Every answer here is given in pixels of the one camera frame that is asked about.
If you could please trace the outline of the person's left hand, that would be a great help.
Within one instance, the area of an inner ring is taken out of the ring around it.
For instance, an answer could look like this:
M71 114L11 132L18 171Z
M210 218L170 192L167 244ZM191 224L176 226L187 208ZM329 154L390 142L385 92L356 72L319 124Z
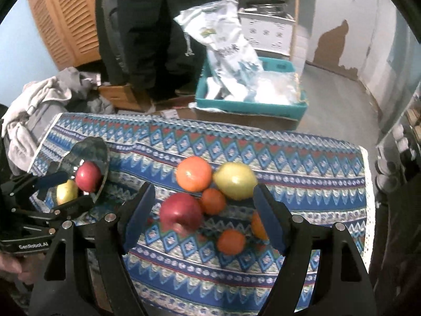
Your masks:
M18 258L5 253L1 253L0 268L1 273L10 273L26 285L35 283L40 271L45 255L40 253Z

